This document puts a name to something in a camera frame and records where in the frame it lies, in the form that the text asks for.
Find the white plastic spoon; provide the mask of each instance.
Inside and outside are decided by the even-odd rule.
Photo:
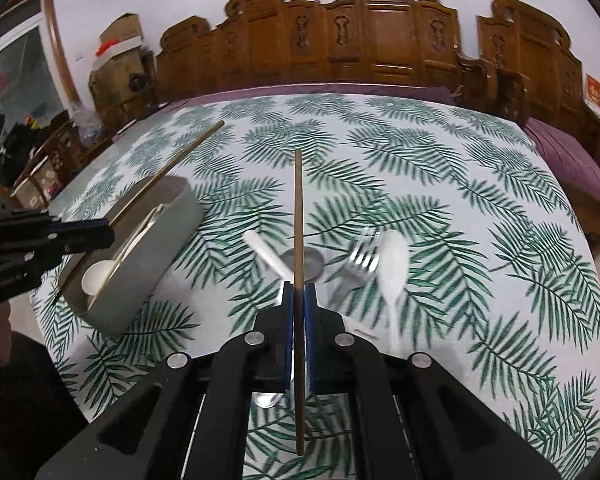
[[[400,356],[398,300],[409,277],[409,246],[394,230],[382,232],[379,244],[376,278],[389,312],[389,348],[393,355]]]

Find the gray container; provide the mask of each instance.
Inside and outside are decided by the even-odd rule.
[[[140,180],[127,191],[106,218],[111,220],[149,179],[151,177]],[[85,271],[100,260],[114,260],[136,227],[161,203],[164,209],[155,224],[128,252],[91,301],[82,290]],[[202,208],[185,178],[167,175],[160,179],[116,225],[113,245],[95,251],[76,274],[64,292],[69,308],[104,335],[113,339],[122,336],[181,248],[193,236],[202,217]],[[71,257],[60,274],[59,285],[64,283],[79,259],[79,254]]]

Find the chopstick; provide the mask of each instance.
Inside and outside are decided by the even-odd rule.
[[[294,193],[294,411],[296,453],[304,455],[304,221],[302,218],[302,151],[295,152]]]
[[[212,134],[216,133],[216,131],[218,131],[223,126],[224,126],[224,121],[218,121],[211,128],[209,128],[206,132],[202,133],[200,136],[196,137],[195,140],[193,140],[192,142],[190,142],[189,144],[184,146],[176,155],[174,155],[174,157],[169,162],[167,162],[167,164],[164,165],[164,167],[160,171],[158,171],[158,173],[156,173],[151,178],[151,180],[149,180],[149,182],[144,184],[144,186],[142,186],[142,188],[138,190],[138,192],[133,196],[133,198],[131,200],[129,200],[129,202],[127,202],[125,204],[125,206],[120,210],[120,212],[113,217],[111,222],[109,222],[109,225],[112,228],[114,228],[125,217],[125,215],[131,210],[131,208],[143,196],[145,196],[148,193],[148,191],[153,186],[155,186],[162,177],[164,177],[173,168],[175,168],[187,155],[189,155],[189,153],[191,153],[193,150],[195,150],[200,144],[202,144],[205,140],[207,140]],[[87,260],[89,259],[89,257],[92,254],[93,254],[93,251],[89,251],[88,253],[84,253],[80,257],[80,259],[76,263],[75,267],[73,269],[71,269],[71,271],[69,272],[69,275],[66,277],[66,280],[64,280],[64,283],[59,287],[58,293],[54,297],[54,300],[52,301],[51,306],[54,306],[58,302],[58,300],[62,297],[66,288],[69,286],[69,284],[74,279],[75,275],[85,266],[85,264],[87,263]]]

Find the cardboard box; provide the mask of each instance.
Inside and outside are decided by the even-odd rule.
[[[89,88],[96,110],[102,111],[103,107],[110,107],[133,97],[136,92],[129,88],[132,74],[145,74],[139,48],[112,56],[91,72]]]
[[[100,35],[100,44],[106,43],[109,40],[130,40],[136,36],[143,38],[140,17],[137,14],[126,13],[105,29]]]

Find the table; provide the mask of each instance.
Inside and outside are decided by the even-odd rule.
[[[512,123],[462,108],[387,96],[298,94],[241,99],[164,115],[100,171],[65,219],[96,218],[218,119],[226,126],[174,171],[205,219],[119,341],[62,302],[59,269],[32,303],[46,346],[88,419],[172,351],[217,351],[276,304],[279,281],[243,243],[255,229],[292,247],[293,151],[304,158],[305,243],[326,261],[328,305],[349,243],[367,225],[411,248],[401,299],[405,357],[429,352],[547,457],[564,478],[583,469],[600,432],[600,284],[559,184]],[[375,283],[343,313],[386,323]],[[354,475],[341,396],[308,401],[307,454],[292,450],[288,397],[251,410],[245,478]]]

